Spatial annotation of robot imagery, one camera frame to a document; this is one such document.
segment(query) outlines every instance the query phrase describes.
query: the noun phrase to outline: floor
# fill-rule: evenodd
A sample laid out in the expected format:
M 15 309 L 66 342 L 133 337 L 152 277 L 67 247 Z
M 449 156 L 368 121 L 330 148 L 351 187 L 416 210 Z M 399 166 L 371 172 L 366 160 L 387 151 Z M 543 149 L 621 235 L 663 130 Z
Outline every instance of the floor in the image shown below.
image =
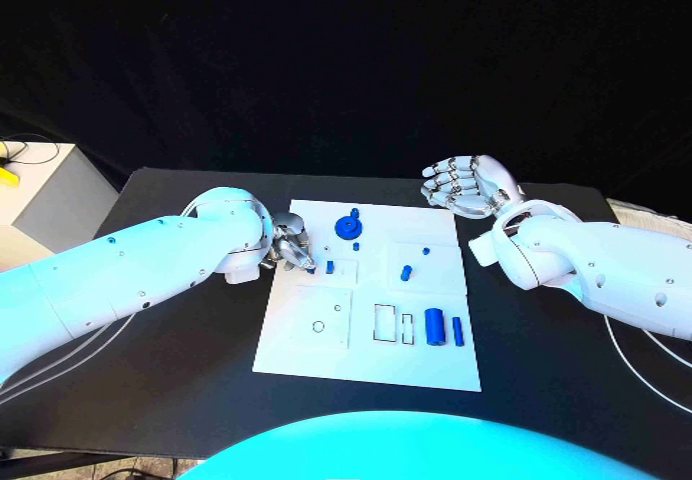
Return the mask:
M 608 199 L 609 206 L 615 212 L 616 218 L 622 225 L 655 230 L 663 233 L 676 235 L 692 242 L 692 225 L 678 221 L 673 217 L 664 217 L 654 212 L 634 205 Z M 44 455 L 47 453 L 34 450 L 15 450 L 12 458 L 21 458 L 33 455 Z M 201 460 L 178 460 L 177 476 L 180 476 L 190 468 L 193 468 Z M 87 467 L 63 470 L 61 472 L 24 477 L 34 480 L 97 480 L 107 473 L 122 468 L 136 468 L 146 473 L 169 478 L 172 473 L 172 462 L 169 458 L 136 457 L 115 462 L 100 463 Z M 123 480 L 126 473 L 120 473 L 112 477 L 112 480 Z

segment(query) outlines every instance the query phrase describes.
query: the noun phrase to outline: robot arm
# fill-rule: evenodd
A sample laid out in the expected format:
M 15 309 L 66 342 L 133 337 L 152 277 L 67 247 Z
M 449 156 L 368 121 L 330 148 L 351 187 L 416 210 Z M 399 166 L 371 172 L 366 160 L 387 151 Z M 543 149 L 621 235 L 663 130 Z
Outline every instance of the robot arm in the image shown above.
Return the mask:
M 461 171 L 459 159 L 468 159 Z M 692 245 L 683 239 L 580 222 L 562 206 L 524 201 L 508 172 L 487 155 L 455 157 L 435 166 L 423 170 L 425 176 L 436 174 L 422 187 L 429 203 L 466 218 L 497 217 L 491 230 L 468 243 L 482 266 L 497 262 L 524 290 L 562 288 L 590 310 L 692 340 Z M 461 172 L 466 185 L 477 185 L 469 195 L 452 184 Z
M 312 268 L 302 220 L 243 190 L 214 188 L 144 222 L 0 274 L 0 384 L 37 356 L 203 282 L 255 280 L 280 258 Z

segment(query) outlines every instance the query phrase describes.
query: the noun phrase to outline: yellow object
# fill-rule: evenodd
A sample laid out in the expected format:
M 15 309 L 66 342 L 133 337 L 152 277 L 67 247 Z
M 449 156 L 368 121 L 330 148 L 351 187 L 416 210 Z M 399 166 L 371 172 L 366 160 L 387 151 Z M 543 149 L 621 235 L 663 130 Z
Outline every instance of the yellow object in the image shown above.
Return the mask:
M 0 168 L 0 184 L 7 185 L 8 187 L 18 186 L 18 177 L 4 168 Z

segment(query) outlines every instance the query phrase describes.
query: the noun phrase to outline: robotic hand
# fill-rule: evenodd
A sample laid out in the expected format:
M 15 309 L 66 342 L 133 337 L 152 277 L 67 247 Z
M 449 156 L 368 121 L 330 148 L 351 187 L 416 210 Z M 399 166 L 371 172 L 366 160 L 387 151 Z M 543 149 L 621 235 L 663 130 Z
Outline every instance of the robotic hand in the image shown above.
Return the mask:
M 566 290 L 590 310 L 692 340 L 692 244 L 671 235 L 582 222 L 560 205 L 526 200 L 497 160 L 459 156 L 422 171 L 420 192 L 465 218 L 495 216 L 468 242 L 481 266 L 498 262 L 515 286 Z
M 27 362 L 86 332 L 201 283 L 255 280 L 280 258 L 314 268 L 302 219 L 269 215 L 253 196 L 214 188 L 180 216 L 133 225 L 0 273 L 0 385 Z

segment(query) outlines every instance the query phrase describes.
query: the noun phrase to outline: black table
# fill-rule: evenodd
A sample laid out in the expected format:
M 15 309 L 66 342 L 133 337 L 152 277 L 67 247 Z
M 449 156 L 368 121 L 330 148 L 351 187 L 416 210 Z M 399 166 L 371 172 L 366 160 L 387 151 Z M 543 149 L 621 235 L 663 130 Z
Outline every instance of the black table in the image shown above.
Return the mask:
M 270 212 L 285 211 L 293 198 L 428 206 L 419 180 L 144 169 L 129 179 L 99 236 L 178 213 L 216 186 L 249 190 Z M 524 190 L 583 220 L 615 221 L 593 189 L 528 184 Z M 456 218 L 479 394 L 252 373 L 273 273 L 262 271 L 257 281 L 234 286 L 214 275 L 139 313 L 76 370 L 0 408 L 0 445 L 203 458 L 268 429 L 319 415 L 415 410 L 523 427 L 655 475 L 688 477 L 692 415 L 626 370 L 602 317 L 566 292 L 524 292 L 498 266 L 478 266 L 466 241 L 490 225 L 491 219 Z M 692 405 L 692 372 L 638 330 L 618 322 L 614 330 L 641 373 Z M 684 342 L 667 342 L 688 354 Z

